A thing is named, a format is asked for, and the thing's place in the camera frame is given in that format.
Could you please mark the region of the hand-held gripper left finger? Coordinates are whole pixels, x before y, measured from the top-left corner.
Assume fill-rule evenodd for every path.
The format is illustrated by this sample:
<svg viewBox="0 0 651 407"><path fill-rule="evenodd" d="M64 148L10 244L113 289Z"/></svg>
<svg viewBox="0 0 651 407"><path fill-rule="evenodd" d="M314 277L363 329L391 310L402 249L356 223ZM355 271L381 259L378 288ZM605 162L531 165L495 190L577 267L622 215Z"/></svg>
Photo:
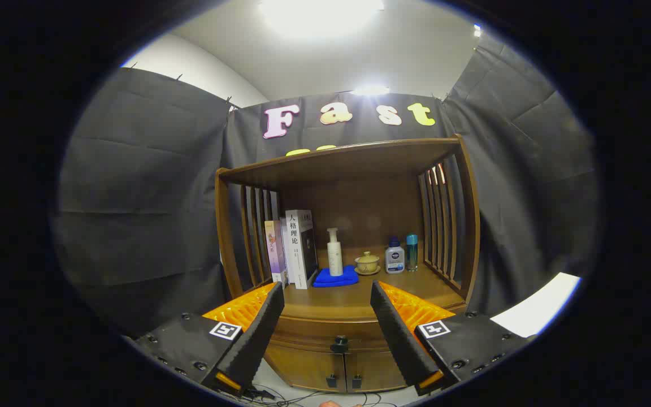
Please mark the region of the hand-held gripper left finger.
<svg viewBox="0 0 651 407"><path fill-rule="evenodd" d="M199 386L241 396L260 367L284 305L283 284L265 284L207 313L181 313L133 344Z"/></svg>

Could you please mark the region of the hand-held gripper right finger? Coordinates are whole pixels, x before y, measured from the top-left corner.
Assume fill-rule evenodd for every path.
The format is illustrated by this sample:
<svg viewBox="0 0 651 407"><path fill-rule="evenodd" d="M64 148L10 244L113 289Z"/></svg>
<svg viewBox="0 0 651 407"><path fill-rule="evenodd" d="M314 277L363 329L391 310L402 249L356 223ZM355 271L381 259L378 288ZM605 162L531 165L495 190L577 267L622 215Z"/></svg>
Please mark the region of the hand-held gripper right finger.
<svg viewBox="0 0 651 407"><path fill-rule="evenodd" d="M401 376L419 396L480 376L535 339L381 281L372 284L370 306Z"/></svg>

